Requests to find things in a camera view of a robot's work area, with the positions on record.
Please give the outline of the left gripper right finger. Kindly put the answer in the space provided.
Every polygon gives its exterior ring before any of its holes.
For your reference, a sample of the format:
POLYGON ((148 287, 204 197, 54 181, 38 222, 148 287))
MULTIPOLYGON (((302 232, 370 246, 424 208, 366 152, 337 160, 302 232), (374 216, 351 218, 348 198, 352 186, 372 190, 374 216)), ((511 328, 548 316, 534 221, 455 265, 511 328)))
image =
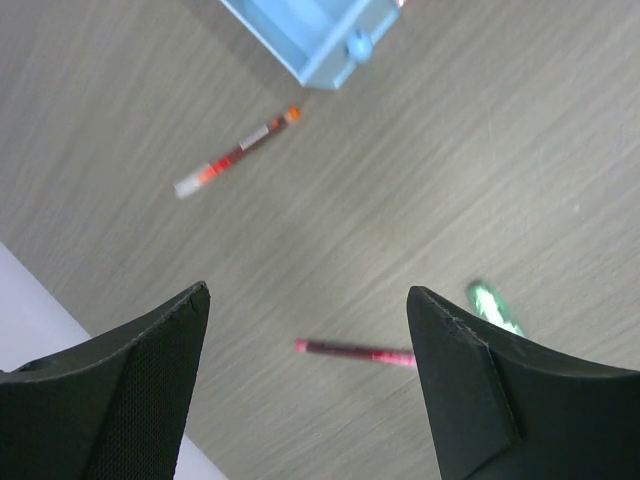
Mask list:
POLYGON ((407 317, 445 479, 635 479, 639 374, 539 345, 420 286, 407 317))

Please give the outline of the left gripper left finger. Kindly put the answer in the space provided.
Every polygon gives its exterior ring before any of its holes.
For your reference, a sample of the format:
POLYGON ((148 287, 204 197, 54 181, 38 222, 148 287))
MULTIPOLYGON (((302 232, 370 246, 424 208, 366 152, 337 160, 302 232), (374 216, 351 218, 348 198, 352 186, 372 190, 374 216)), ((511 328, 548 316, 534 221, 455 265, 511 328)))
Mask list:
POLYGON ((126 324, 2 373, 2 478, 173 478, 209 308, 197 282, 126 324))

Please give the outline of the light blue drawer box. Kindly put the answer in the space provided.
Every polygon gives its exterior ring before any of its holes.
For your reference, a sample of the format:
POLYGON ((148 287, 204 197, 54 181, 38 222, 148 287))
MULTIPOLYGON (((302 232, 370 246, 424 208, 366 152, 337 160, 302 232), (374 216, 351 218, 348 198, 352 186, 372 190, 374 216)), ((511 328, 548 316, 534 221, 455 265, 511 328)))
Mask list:
POLYGON ((400 16, 401 1, 238 0, 223 5, 305 88, 337 90, 400 16))

